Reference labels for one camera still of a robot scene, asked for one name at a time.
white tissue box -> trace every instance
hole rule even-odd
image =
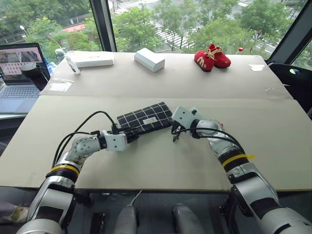
[[[156,72],[165,66],[165,59],[161,54],[156,54],[146,48],[136,52],[135,61],[141,63],[152,72]]]
[[[77,67],[95,67],[114,64],[114,55],[107,51],[79,51],[73,55],[69,54]]]

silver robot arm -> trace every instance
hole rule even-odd
[[[76,204],[75,182],[85,160],[93,153],[123,151],[127,137],[124,133],[110,134],[99,131],[97,135],[79,137],[69,151],[62,154],[56,166],[46,175],[29,207],[27,223],[17,234],[61,234],[71,221]]]
[[[178,107],[172,119],[174,141],[178,139],[179,131],[183,129],[190,129],[187,132],[194,138],[223,137],[233,140],[230,136],[216,131],[224,131],[222,123],[205,120],[196,108],[187,110]],[[239,143],[219,138],[207,140],[233,184],[231,191],[241,211],[246,216],[253,216],[264,234],[312,233],[312,224],[307,219],[279,204],[276,191],[256,166],[248,161]]]

window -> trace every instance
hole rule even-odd
[[[312,70],[312,41],[292,63],[293,66]]]
[[[118,51],[195,53],[213,42],[268,59],[306,1],[117,0],[110,11]]]
[[[39,42],[48,62],[69,50],[101,50],[88,0],[0,0],[0,44]]]

white table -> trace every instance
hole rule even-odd
[[[261,56],[228,55],[229,68],[203,72],[193,54],[161,54],[165,67],[153,73],[134,61],[134,53],[114,53],[112,66],[82,68],[75,75],[63,60],[42,95],[140,98],[292,99]],[[252,71],[249,64],[263,65]],[[66,92],[51,91],[55,80],[73,81]]]
[[[207,119],[224,123],[261,173],[278,191],[312,189],[312,123],[295,100],[183,99],[40,96],[0,157],[0,186],[37,188],[49,172],[55,150],[68,133],[97,110],[113,119],[164,101],[196,106]],[[110,129],[105,116],[83,131]],[[86,160],[77,187],[228,191],[225,172],[206,140],[170,129],[141,136],[123,152],[102,150]]]

black chair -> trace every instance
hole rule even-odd
[[[297,100],[302,109],[311,117],[312,71],[283,63],[270,63],[269,67],[285,85],[293,99]]]

